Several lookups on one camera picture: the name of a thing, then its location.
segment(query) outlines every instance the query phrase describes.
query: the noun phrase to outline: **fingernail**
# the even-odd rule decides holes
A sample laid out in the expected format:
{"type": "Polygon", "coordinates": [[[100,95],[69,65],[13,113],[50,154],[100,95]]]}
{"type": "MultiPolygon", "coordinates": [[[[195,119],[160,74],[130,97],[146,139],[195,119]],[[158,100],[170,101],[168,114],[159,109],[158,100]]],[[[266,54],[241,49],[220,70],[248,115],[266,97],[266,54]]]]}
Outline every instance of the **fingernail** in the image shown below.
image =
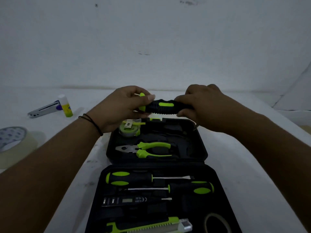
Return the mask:
{"type": "Polygon", "coordinates": [[[156,97],[156,95],[148,95],[148,100],[153,101],[156,97]]]}

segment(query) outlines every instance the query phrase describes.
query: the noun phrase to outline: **black and green handle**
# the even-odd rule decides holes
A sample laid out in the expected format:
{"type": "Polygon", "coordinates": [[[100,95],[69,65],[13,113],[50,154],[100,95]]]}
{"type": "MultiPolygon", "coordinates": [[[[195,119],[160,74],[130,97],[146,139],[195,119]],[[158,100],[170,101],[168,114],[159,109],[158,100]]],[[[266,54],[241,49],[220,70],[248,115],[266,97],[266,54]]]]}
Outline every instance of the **black and green handle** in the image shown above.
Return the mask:
{"type": "Polygon", "coordinates": [[[153,176],[150,172],[110,172],[106,176],[106,183],[112,185],[146,184],[152,183],[153,176]]]}
{"type": "Polygon", "coordinates": [[[214,186],[207,181],[192,181],[182,184],[170,183],[168,191],[172,195],[214,193],[214,186]]]}
{"type": "Polygon", "coordinates": [[[193,107],[174,100],[165,101],[162,99],[153,101],[149,105],[139,107],[139,110],[143,112],[155,114],[177,114],[182,109],[193,109],[193,107]]]}

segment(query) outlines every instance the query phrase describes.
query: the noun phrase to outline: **screwdriver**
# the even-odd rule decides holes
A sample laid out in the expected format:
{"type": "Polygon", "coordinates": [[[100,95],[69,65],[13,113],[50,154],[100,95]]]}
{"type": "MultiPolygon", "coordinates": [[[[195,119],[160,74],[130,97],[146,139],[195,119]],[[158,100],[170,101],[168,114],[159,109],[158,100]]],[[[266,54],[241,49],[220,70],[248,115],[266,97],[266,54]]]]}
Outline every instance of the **screwdriver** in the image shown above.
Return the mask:
{"type": "Polygon", "coordinates": [[[124,190],[168,190],[170,194],[207,194],[214,193],[214,186],[207,181],[192,181],[183,184],[171,183],[164,188],[128,188],[124,190]]]}
{"type": "Polygon", "coordinates": [[[121,197],[107,197],[104,198],[102,207],[116,207],[124,205],[136,205],[151,202],[158,202],[161,200],[172,200],[172,198],[160,198],[149,196],[121,196],[121,197]]]}
{"type": "Polygon", "coordinates": [[[106,183],[112,185],[128,185],[128,184],[150,184],[153,179],[194,179],[193,176],[181,177],[153,177],[150,172],[134,173],[134,172],[110,172],[106,176],[106,183]]]}

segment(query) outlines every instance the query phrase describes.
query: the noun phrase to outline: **tool case lid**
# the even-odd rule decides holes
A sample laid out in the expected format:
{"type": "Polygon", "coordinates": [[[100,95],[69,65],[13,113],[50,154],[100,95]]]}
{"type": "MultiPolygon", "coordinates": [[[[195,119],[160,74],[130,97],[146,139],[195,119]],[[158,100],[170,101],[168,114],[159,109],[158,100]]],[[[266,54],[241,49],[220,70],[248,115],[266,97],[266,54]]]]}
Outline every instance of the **tool case lid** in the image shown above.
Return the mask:
{"type": "Polygon", "coordinates": [[[146,125],[140,128],[137,137],[123,137],[116,129],[111,133],[107,147],[107,157],[112,164],[121,163],[171,163],[171,162],[201,162],[208,157],[203,141],[195,124],[188,119],[147,118],[146,125]],[[148,149],[151,154],[172,154],[169,157],[138,158],[136,153],[124,153],[116,150],[117,146],[137,145],[140,142],[165,142],[171,144],[168,150],[164,147],[148,149]]]}

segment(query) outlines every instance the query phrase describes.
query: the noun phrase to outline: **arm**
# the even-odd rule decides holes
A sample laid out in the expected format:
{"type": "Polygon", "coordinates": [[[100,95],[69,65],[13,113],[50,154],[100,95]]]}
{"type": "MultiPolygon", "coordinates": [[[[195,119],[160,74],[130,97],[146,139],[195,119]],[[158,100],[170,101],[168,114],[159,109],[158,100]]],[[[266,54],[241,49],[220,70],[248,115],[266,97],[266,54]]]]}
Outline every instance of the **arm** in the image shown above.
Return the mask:
{"type": "Polygon", "coordinates": [[[215,85],[191,85],[176,101],[192,105],[181,110],[187,117],[241,142],[257,159],[311,232],[311,147],[286,132],[267,117],[255,113],[224,95],[215,85]]]}
{"type": "MultiPolygon", "coordinates": [[[[154,95],[139,87],[119,88],[87,114],[103,132],[111,132],[124,119],[146,118],[147,114],[133,110],[153,99],[154,95]],[[148,96],[134,95],[141,92],[148,96]]],[[[92,123],[77,119],[1,173],[1,232],[44,232],[99,137],[92,123]]]]}

